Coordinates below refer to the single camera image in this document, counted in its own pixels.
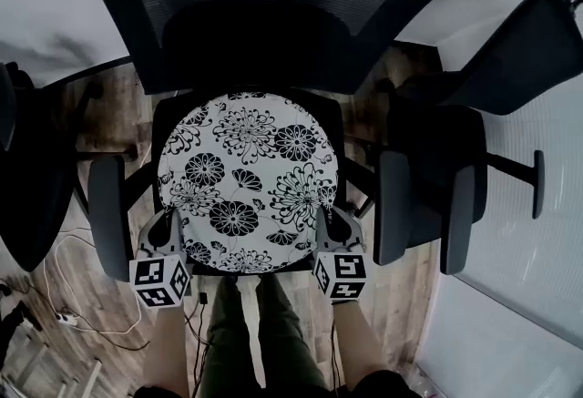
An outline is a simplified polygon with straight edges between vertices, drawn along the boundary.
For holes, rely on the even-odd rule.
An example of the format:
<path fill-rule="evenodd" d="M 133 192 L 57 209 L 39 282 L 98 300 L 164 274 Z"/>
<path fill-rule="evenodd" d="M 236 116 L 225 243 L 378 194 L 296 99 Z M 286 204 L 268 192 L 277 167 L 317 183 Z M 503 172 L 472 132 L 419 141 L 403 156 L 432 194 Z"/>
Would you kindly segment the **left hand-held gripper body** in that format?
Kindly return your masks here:
<path fill-rule="evenodd" d="M 142 305 L 148 309 L 181 306 L 189 287 L 186 255 L 146 257 L 129 263 L 129 281 Z"/>

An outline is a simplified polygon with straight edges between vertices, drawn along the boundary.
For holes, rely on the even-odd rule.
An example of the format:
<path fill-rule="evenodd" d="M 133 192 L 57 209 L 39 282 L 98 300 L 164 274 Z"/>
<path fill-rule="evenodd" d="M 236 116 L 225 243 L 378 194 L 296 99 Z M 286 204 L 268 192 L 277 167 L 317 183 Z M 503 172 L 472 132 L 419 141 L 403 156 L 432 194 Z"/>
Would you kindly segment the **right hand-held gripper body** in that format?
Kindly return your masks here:
<path fill-rule="evenodd" d="M 312 274 L 331 302 L 358 301 L 368 281 L 368 255 L 361 247 L 320 251 Z"/>

